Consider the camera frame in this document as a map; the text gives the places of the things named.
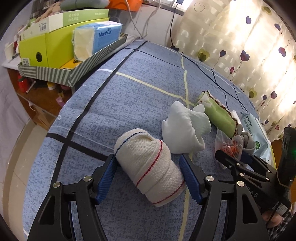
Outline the right hand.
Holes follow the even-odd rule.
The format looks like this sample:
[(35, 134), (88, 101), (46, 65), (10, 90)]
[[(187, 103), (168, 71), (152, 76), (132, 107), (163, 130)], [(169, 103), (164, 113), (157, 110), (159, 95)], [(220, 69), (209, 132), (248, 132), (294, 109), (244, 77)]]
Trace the right hand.
[(282, 222), (282, 216), (280, 216), (277, 212), (273, 214), (272, 210), (264, 212), (262, 214), (262, 218), (266, 221), (267, 228), (273, 228)]

